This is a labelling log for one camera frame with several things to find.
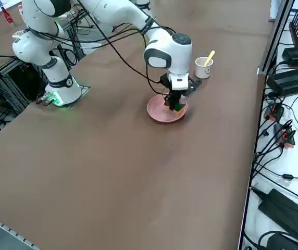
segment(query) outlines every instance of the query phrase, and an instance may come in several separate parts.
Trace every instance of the desk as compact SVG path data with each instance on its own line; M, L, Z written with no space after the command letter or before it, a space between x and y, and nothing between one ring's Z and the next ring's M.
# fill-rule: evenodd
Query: desk
M91 86L73 110L30 105L0 132L0 221L41 249L236 249L268 12L269 1L154 1L194 60L217 52L186 117L153 122L146 81L96 51L72 69ZM140 36L115 46L144 72Z

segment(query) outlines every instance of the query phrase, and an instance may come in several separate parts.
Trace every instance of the green object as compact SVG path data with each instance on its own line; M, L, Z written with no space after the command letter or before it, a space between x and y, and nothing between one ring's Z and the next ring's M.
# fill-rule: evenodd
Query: green object
M179 112L179 111L181 111L185 106L186 106L186 104L180 104L180 103L178 103L178 104L175 106L175 111Z

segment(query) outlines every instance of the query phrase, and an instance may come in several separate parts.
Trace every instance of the tabletop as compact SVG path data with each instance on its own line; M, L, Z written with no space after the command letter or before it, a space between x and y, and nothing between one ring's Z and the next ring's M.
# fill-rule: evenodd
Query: tabletop
M216 51L185 118L155 123L146 80L110 47L95 51L71 71L91 87L74 109L30 105L0 132L0 221L41 249L236 249L269 7L153 1L159 23L191 37L194 60ZM115 46L144 72L140 36Z
M14 6L12 8L7 9L7 11L10 13L12 18L14 19L14 22L16 26L12 28L5 17L3 16L3 13L0 12L0 55L10 55L13 56L13 37L12 35L19 30L23 30L26 28L22 18L20 17L19 10L17 6ZM0 66L2 66L4 63L8 62L10 59L8 58L0 58Z

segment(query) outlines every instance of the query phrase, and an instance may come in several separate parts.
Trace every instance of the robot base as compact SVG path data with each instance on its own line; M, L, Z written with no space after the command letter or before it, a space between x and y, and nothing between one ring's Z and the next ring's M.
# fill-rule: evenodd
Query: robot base
M49 103L54 100L53 104L58 107L77 101L81 97L81 88L74 78L72 78L72 80L73 85L71 87L55 88L47 85L44 101Z
M165 105L165 100L162 95L155 95L147 104L147 112L151 118L155 121L162 123L171 123L181 119L187 112L188 104L186 100L181 100L181 104L185 104L182 110L179 112L171 111L168 106Z

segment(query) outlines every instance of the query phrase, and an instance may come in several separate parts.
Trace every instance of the yellow spoon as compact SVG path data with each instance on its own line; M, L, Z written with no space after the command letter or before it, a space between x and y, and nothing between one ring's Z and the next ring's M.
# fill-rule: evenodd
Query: yellow spoon
M210 62L210 60L212 59L212 57L215 55L215 51L212 51L211 53L210 53L210 55L208 56L208 59L207 59L207 61L205 62L205 67L208 65L208 63Z

